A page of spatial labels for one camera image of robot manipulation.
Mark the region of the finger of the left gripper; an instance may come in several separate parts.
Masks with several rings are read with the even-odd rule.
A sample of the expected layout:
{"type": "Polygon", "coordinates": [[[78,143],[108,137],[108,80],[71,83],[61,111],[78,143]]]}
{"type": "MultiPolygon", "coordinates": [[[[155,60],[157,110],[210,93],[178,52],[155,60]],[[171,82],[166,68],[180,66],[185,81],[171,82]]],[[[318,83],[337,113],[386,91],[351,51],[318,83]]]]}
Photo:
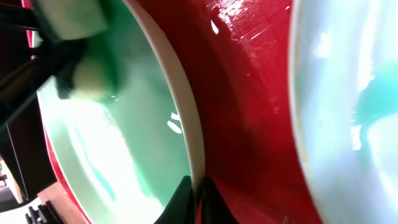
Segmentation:
{"type": "Polygon", "coordinates": [[[85,40],[68,40],[51,45],[1,80],[1,127],[26,107],[47,79],[83,54],[85,40]]]}
{"type": "Polygon", "coordinates": [[[1,28],[39,31],[39,22],[31,9],[1,3],[1,28]]]}

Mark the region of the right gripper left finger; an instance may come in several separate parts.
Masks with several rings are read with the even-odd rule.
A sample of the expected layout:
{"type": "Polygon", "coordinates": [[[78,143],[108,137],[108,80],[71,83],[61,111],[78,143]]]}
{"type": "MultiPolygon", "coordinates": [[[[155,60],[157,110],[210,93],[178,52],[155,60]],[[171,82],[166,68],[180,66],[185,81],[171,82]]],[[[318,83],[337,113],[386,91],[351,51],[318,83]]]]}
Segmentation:
{"type": "Polygon", "coordinates": [[[161,216],[154,224],[194,224],[194,201],[190,176],[184,176],[161,216]]]}

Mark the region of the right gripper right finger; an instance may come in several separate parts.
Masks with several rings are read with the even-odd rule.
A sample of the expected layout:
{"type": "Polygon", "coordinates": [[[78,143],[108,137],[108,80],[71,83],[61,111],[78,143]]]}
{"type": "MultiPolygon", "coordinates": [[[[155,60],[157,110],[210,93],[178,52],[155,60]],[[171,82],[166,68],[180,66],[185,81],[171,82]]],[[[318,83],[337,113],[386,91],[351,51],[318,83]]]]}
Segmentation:
{"type": "Polygon", "coordinates": [[[211,177],[205,177],[200,188],[201,224],[239,224],[211,177]]]}

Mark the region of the green scrubbing sponge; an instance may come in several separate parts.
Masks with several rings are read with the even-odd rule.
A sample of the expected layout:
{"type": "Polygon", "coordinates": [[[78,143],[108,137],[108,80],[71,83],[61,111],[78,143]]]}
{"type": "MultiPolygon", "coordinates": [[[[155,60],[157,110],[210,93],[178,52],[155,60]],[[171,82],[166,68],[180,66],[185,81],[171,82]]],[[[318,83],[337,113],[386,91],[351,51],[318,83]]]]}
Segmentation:
{"type": "Polygon", "coordinates": [[[104,101],[116,94],[118,78],[105,35],[109,15],[98,0],[33,0],[44,34],[71,56],[55,72],[63,100],[104,101]]]}

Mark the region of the light blue plate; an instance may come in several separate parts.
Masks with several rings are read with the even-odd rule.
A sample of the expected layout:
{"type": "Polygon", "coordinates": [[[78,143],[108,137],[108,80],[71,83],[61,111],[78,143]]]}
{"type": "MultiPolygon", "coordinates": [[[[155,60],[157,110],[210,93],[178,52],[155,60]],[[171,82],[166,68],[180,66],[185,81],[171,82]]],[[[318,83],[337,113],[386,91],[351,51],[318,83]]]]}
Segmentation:
{"type": "Polygon", "coordinates": [[[290,116],[324,223],[397,222],[397,2],[298,0],[290,116]]]}
{"type": "Polygon", "coordinates": [[[88,223],[155,223],[184,176],[205,173],[201,124],[185,71],[165,32],[137,1],[103,1],[116,94],[63,100],[55,76],[39,90],[60,181],[88,223]]]}

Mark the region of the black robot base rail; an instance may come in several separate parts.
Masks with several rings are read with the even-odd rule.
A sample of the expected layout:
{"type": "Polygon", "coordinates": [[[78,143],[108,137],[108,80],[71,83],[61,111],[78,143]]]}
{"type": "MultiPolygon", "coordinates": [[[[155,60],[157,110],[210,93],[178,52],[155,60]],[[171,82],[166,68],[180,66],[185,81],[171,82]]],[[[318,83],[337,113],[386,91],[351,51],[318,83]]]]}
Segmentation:
{"type": "Polygon", "coordinates": [[[29,212],[25,214],[27,224],[66,224],[66,221],[56,211],[50,201],[44,205],[39,205],[38,209],[29,207],[29,212]]]}

